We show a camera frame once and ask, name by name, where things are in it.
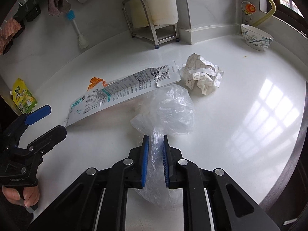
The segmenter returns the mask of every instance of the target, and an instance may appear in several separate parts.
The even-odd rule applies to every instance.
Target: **cleaning brush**
[[[67,14],[66,14],[68,20],[70,21],[73,21],[75,27],[76,27],[76,30],[77,30],[77,33],[78,33],[78,45],[79,45],[79,48],[81,49],[84,49],[86,48],[87,46],[89,46],[89,43],[87,42],[87,40],[84,38],[84,36],[82,35],[82,33],[80,33],[79,29],[78,29],[78,26],[75,22],[75,14],[74,14],[74,11],[73,10],[70,10]]]

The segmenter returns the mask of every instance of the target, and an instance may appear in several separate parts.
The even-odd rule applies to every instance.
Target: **white ceramic bowl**
[[[241,31],[247,45],[259,51],[268,48],[273,41],[270,34],[250,25],[242,24]]]

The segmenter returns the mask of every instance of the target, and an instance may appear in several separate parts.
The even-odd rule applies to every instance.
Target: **floral pattern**
[[[241,31],[242,31],[242,35],[245,38],[245,40],[249,43],[252,43],[255,46],[259,46],[262,48],[268,48],[272,42],[272,39],[269,39],[267,37],[263,37],[261,35],[252,35],[251,33],[253,32],[250,32],[250,34],[248,34],[249,30],[241,29]]]

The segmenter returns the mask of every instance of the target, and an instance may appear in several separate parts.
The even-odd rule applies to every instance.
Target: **window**
[[[304,19],[303,14],[296,6],[293,0],[273,0],[276,4],[276,12],[274,16],[290,24],[298,31],[308,35],[308,23]],[[271,9],[270,3],[267,1],[267,12]]]

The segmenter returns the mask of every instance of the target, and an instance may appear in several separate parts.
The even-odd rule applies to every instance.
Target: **brush handle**
[[[72,21],[73,21],[73,23],[74,23],[74,25],[75,25],[75,27],[76,27],[76,30],[77,30],[77,32],[78,32],[78,35],[81,35],[81,33],[80,33],[80,31],[79,31],[79,28],[78,28],[78,26],[77,26],[77,24],[76,24],[76,22],[75,22],[75,19],[73,19]]]

